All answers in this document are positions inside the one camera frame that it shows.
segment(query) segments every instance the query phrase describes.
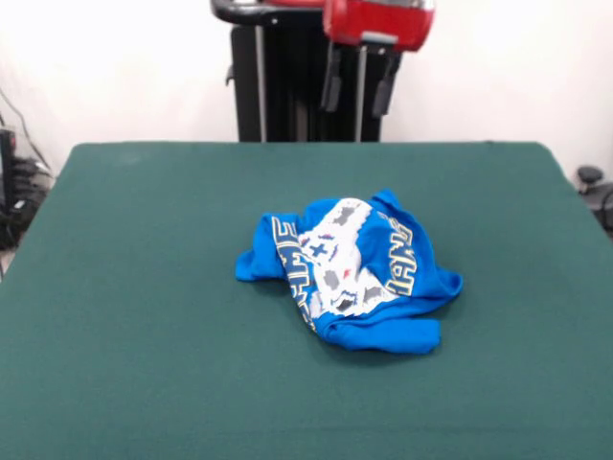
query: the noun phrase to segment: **green table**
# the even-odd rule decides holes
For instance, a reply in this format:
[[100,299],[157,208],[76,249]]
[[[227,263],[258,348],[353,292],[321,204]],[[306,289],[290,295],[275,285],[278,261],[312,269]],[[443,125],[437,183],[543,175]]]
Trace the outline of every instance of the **green table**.
[[[262,213],[386,187],[465,275],[432,355],[234,280]],[[611,459],[612,273],[538,145],[81,146],[0,286],[0,459]]]

